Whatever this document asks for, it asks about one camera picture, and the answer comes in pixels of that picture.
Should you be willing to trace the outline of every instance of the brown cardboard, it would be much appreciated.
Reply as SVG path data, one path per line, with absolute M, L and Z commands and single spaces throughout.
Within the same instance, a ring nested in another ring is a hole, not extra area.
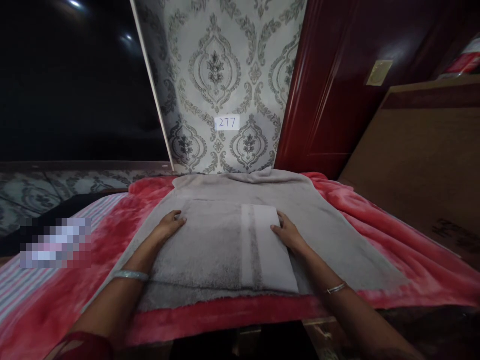
M 480 75 L 392 87 L 339 181 L 480 269 Z

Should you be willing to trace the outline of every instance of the bangle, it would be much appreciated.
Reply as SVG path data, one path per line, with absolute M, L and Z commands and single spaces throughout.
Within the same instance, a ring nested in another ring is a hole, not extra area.
M 113 275 L 113 278 L 135 279 L 146 283 L 150 279 L 150 276 L 140 271 L 120 270 Z
M 332 287 L 324 292 L 324 294 L 332 295 L 333 293 L 337 293 L 342 289 L 347 287 L 347 283 L 344 281 L 340 285 Z

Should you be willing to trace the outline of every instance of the damask wallpaper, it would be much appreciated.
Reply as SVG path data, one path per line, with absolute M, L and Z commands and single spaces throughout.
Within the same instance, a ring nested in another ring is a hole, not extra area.
M 306 2 L 135 0 L 177 173 L 274 164 Z
M 77 194 L 126 189 L 134 182 L 170 171 L 57 171 L 0 173 L 0 238 L 25 218 L 37 218 Z

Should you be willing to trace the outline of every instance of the pink fleece blanket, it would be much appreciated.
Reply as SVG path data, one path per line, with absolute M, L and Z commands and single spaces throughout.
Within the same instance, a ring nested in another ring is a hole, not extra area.
M 318 192 L 411 282 L 394 291 L 361 291 L 375 308 L 480 305 L 480 273 L 457 256 L 342 185 L 305 173 Z M 0 325 L 0 358 L 42 359 L 80 316 L 152 209 L 173 190 L 175 177 L 133 184 L 92 235 L 91 268 L 58 271 Z M 203 332 L 325 316 L 313 296 L 223 298 L 176 309 L 138 313 L 126 346 Z

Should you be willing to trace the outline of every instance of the red wooden door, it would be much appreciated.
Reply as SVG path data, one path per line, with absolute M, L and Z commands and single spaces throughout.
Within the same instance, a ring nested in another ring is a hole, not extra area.
M 309 0 L 275 168 L 337 179 L 389 87 L 437 76 L 470 4 Z M 376 60 L 393 65 L 367 86 Z

